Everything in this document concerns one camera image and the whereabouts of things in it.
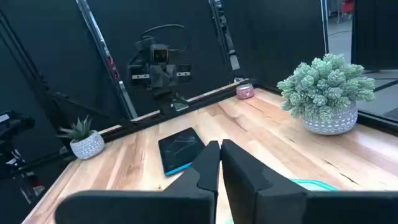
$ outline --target small succulent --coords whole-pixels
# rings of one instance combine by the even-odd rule
[[[374,79],[363,75],[361,65],[345,64],[343,55],[326,54],[311,65],[301,63],[277,87],[286,102],[283,110],[292,116],[331,121],[333,109],[347,108],[352,101],[372,101]]]
[[[90,126],[91,120],[88,119],[88,116],[83,121],[81,121],[80,118],[77,118],[76,124],[72,124],[71,129],[60,128],[60,131],[64,132],[65,134],[58,135],[57,137],[68,138],[72,139],[74,142],[79,142],[90,136]]]

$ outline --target green succulent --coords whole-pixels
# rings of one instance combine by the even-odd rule
[[[311,65],[301,63],[293,75],[278,83],[286,102],[283,110],[292,116],[331,121],[333,110],[352,101],[372,101],[374,79],[363,75],[363,66],[345,64],[343,55],[326,54]]]
[[[71,127],[71,129],[60,128],[60,131],[65,134],[57,135],[57,137],[72,139],[74,142],[79,142],[88,138],[91,134],[91,119],[88,119],[88,116],[83,121],[77,118],[76,124],[72,124]]]

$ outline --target white speckled pot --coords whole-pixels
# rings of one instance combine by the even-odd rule
[[[344,109],[336,109],[331,122],[323,122],[319,119],[304,119],[304,126],[313,133],[334,135],[342,134],[351,130],[358,118],[356,102],[352,101],[351,106]]]
[[[104,150],[105,142],[97,131],[91,131],[91,135],[84,140],[79,142],[72,140],[70,142],[70,147],[77,158],[89,159]]]

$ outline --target wood grain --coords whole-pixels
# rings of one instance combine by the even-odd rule
[[[339,136],[308,132],[279,109],[282,98],[256,89],[117,139],[100,155],[69,164],[24,223],[54,223],[66,196],[87,189],[163,190],[179,174],[163,174],[157,141],[193,127],[205,144],[232,139],[288,178],[315,179],[341,190],[398,190],[398,138],[357,124]],[[216,222],[231,218],[222,172]]]

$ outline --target floor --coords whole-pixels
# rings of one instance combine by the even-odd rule
[[[341,190],[397,190],[398,138],[357,124],[344,135],[310,133],[301,119],[280,108],[281,96],[256,89],[246,100],[231,97],[106,145],[89,160],[69,164],[24,224],[54,224],[56,205],[81,190],[159,191],[166,178],[157,141],[192,127],[200,139],[230,139],[270,168],[291,179],[315,179]],[[231,219],[220,166],[217,224]]]
[[[351,62],[352,18],[346,16],[344,21],[337,23],[337,18],[328,21],[329,51],[333,54],[343,54],[347,63]],[[376,88],[398,80],[398,70],[381,70],[366,74],[375,78]],[[398,120],[398,85],[392,85],[376,92],[376,100],[372,102],[359,101],[357,106],[363,111],[387,116]]]

